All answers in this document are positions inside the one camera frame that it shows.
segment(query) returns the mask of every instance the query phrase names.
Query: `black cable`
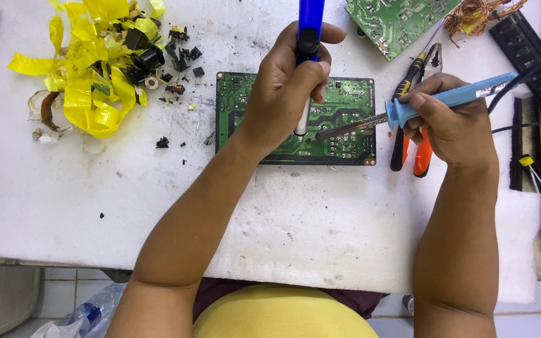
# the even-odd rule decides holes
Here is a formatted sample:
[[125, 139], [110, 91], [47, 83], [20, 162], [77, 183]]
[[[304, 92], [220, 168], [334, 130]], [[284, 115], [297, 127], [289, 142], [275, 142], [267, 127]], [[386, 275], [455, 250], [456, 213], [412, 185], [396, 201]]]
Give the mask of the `black cable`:
[[492, 130], [492, 134], [496, 134], [497, 132], [502, 132], [502, 131], [509, 131], [511, 129], [520, 129], [523, 127], [533, 127], [533, 126], [540, 126], [540, 125], [541, 125], [541, 121], [532, 122], [532, 123], [524, 123], [522, 125], [516, 125], [516, 126], [502, 127], [502, 128]]
[[535, 76], [541, 73], [541, 58], [535, 62], [533, 62], [529, 67], [527, 67], [525, 70], [523, 70], [521, 73], [519, 73], [513, 80], [511, 80], [509, 83], [507, 83], [504, 88], [502, 88], [501, 91], [499, 91], [496, 96], [494, 96], [492, 102], [490, 102], [490, 107], [487, 108], [487, 113], [490, 114], [494, 108], [496, 108], [496, 105], [498, 104], [498, 101], [502, 99], [502, 96], [506, 95], [511, 89], [515, 88], [518, 84], [525, 83], [527, 81], [530, 81]]

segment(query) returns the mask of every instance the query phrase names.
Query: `white tile floor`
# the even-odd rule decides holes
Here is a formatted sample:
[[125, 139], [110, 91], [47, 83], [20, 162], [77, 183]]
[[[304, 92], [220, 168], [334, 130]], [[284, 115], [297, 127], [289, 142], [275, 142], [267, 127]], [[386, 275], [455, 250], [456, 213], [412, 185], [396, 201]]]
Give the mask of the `white tile floor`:
[[[44, 268], [39, 303], [31, 319], [0, 338], [28, 338], [44, 323], [63, 317], [112, 281], [97, 269]], [[499, 338], [541, 337], [541, 281], [536, 304], [498, 303], [496, 327]], [[412, 318], [402, 306], [402, 295], [384, 298], [368, 320], [381, 338], [412, 338]], [[89, 338], [103, 338], [106, 320]]]

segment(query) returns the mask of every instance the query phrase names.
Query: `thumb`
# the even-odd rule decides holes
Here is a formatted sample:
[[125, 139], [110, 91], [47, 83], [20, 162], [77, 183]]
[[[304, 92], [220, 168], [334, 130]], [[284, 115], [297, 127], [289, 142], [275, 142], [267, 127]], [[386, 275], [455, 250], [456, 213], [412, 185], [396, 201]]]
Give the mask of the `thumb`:
[[408, 103], [420, 117], [436, 130], [446, 127], [447, 121], [450, 121], [456, 114], [443, 102], [425, 93], [413, 94]]
[[283, 86], [285, 95], [296, 102], [304, 101], [319, 83], [327, 79], [330, 71], [331, 65], [325, 61], [301, 63]]

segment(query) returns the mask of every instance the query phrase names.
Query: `yellow shirt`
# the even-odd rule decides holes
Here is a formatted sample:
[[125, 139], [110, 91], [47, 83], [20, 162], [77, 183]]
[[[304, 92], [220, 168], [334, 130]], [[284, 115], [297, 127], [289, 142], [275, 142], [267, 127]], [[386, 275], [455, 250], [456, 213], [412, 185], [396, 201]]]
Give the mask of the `yellow shirt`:
[[265, 283], [221, 297], [201, 313], [193, 338], [379, 338], [349, 307], [326, 293]]

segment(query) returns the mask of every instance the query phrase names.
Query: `copper wire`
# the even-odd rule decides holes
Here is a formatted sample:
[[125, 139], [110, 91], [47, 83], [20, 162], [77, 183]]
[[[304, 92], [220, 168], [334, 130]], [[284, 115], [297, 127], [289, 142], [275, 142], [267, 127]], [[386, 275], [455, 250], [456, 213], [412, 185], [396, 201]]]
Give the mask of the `copper wire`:
[[492, 12], [497, 6], [508, 0], [463, 0], [450, 14], [444, 19], [444, 27], [448, 31], [450, 41], [456, 33], [465, 33], [464, 26], [474, 27], [468, 35], [482, 35], [489, 22], [505, 18], [519, 10], [527, 0], [519, 0], [516, 4], [505, 7], [494, 16]]

